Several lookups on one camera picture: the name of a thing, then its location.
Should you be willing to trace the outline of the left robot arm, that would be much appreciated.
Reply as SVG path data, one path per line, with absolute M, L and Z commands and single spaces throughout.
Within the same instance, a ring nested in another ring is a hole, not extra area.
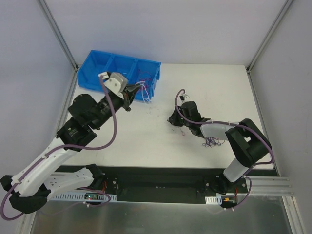
M 82 150 L 97 151 L 109 147 L 117 135 L 116 112 L 130 111 L 139 84 L 128 84 L 115 94 L 105 88 L 105 96 L 96 102 L 89 94 L 78 95 L 68 108 L 71 118 L 57 131 L 50 145 L 24 170 L 16 175 L 4 175 L 0 182 L 7 191 L 0 206 L 1 217 L 7 201 L 21 214 L 31 214 L 41 209 L 50 199 L 74 189 L 104 190 L 105 176 L 96 164 L 89 164 L 76 172 L 52 177 L 51 174 L 66 160 Z M 102 125 L 113 120 L 112 138 L 103 146 L 90 147 Z

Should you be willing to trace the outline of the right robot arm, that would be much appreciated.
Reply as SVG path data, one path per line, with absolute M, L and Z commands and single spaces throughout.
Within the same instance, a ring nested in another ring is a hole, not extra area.
M 272 146 L 251 119 L 225 123 L 204 118 L 193 101 L 176 106 L 168 122 L 177 127 L 186 126 L 200 138 L 218 138 L 229 142 L 234 153 L 230 165 L 213 182 L 212 191 L 226 194 L 236 188 L 237 182 L 266 154 Z

